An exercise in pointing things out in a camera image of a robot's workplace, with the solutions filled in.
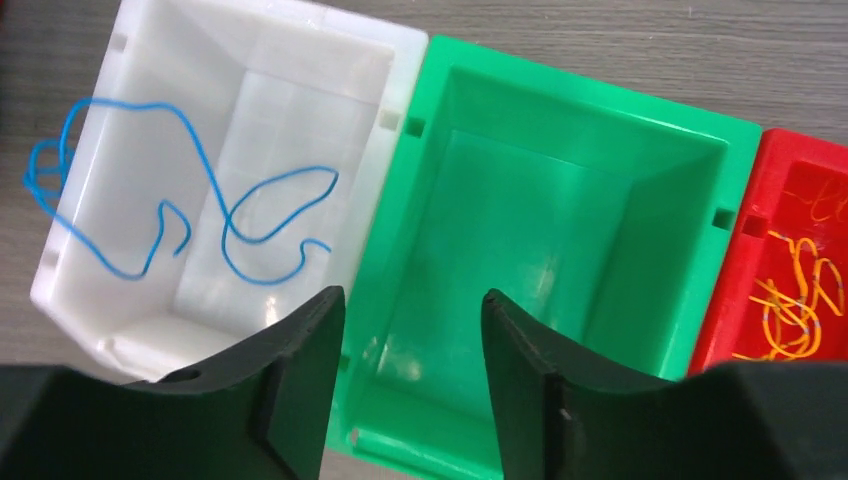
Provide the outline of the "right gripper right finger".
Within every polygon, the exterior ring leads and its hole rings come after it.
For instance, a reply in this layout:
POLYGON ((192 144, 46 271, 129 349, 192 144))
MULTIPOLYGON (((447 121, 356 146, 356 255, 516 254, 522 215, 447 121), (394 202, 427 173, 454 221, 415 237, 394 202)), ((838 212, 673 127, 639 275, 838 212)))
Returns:
POLYGON ((499 290, 481 334, 507 479, 843 479, 847 367, 730 362, 668 381, 537 321, 499 290))

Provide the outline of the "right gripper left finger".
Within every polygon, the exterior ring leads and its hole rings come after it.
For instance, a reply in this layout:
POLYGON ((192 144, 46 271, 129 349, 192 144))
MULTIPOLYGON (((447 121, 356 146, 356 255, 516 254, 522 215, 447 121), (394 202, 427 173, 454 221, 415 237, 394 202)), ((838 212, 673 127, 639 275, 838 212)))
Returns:
POLYGON ((1 369, 5 479, 315 479, 340 361, 345 295, 156 382, 60 365, 1 369))

